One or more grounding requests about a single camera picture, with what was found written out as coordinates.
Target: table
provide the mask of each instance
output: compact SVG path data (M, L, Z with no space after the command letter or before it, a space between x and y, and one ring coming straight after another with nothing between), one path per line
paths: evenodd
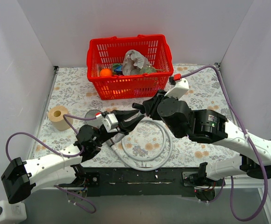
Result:
M174 64L174 74L186 74L196 70L202 65ZM97 94L93 84L86 78L87 68L60 68L56 74L53 91L50 97L47 112L54 106L63 105L68 108L70 114L84 117L91 109L101 111L131 110L132 103L142 103L148 98L132 98L103 101ZM190 90L181 98L188 103L193 110L212 109L233 121L227 102L223 96L221 86L215 72L205 69L187 78ZM171 88L168 83L165 90ZM75 142L73 130L58 131L48 120L47 112L41 125L39 139L53 149L61 150ZM84 121L75 120L73 125L79 129ZM126 138L125 146L134 156L147 157L157 153L162 144L162 135L158 127L145 122L140 123L136 129ZM168 153L169 142L166 142L164 152L150 162L137 162L129 159L121 143L117 147L123 157L138 167L151 167L161 163ZM31 158L38 158L51 152L45 147L36 145L31 152ZM237 153L227 148L199 144L191 142L187 137L176 139L173 137L173 152L165 167L197 167L202 162L214 162L225 160ZM89 161L82 164L84 167L124 167L117 155L106 145L101 152Z

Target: red basket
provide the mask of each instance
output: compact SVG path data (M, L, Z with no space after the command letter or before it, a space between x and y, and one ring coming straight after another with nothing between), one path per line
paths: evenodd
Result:
M113 63L122 63L126 52L131 49L139 51L153 67L163 71L135 76L99 76L97 64L111 69ZM173 74L171 51L164 35L93 39L87 54L87 67L88 80L103 100L152 97L165 87Z

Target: patterned table surface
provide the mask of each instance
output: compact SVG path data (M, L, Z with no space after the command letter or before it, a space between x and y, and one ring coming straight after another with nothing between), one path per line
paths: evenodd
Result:
M200 68L200 65L175 64L174 74L186 74ZM47 112L54 106L63 105L68 108L72 115L84 117L91 109L101 111L131 110L133 102L142 103L148 98L133 98L121 100L103 101L97 94L94 86L86 78L87 68L60 68L54 89L50 98ZM190 90L181 98L188 103L190 108L212 109L233 120L227 102L223 96L221 86L215 72L212 69L205 69L187 78ZM80 128L84 121L75 120L73 125ZM173 137L173 152L165 167L196 167L201 162L220 161L236 155L236 152L227 148L198 144L191 142L187 137L176 139ZM58 131L54 128L46 115L39 134L40 140L56 150L60 150L72 144L75 139L74 131L67 129ZM157 126L152 123L140 123L136 129L125 137L125 145L134 156L152 156L160 150L162 134ZM136 162L129 159L121 143L117 143L119 152L130 163L139 167L155 166L163 161L169 150L167 140L164 152L155 160L150 162ZM51 153L40 144L33 150L31 157L37 158ZM103 145L101 152L93 159L85 161L84 167L124 167L117 155L106 145Z

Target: roll of masking tape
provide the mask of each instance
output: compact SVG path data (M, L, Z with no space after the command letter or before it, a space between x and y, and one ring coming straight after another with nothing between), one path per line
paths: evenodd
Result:
M59 131L64 131L69 128L69 125L63 118L64 114L69 114L68 109L64 106L55 106L48 112L48 119ZM70 124L73 124L73 118L67 117L67 120L70 122Z

